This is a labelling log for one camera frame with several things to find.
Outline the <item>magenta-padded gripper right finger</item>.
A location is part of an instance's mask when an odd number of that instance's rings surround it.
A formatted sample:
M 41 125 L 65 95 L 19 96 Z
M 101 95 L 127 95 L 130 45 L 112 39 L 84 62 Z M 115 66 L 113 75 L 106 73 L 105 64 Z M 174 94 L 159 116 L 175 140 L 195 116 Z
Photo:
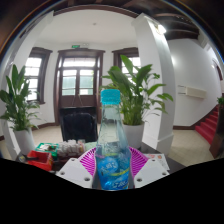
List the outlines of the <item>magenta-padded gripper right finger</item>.
M 131 148 L 130 188 L 140 188 L 169 175 L 164 154 L 143 154 Z

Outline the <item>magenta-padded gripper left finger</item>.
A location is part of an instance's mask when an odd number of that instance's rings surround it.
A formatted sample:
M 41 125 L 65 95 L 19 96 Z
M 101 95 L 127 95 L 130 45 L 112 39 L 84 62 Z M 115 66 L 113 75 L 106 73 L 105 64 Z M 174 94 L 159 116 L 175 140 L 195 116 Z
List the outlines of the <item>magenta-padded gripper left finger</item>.
M 86 151 L 79 158 L 70 158 L 60 169 L 59 176 L 84 188 L 91 188 L 96 172 L 95 149 Z

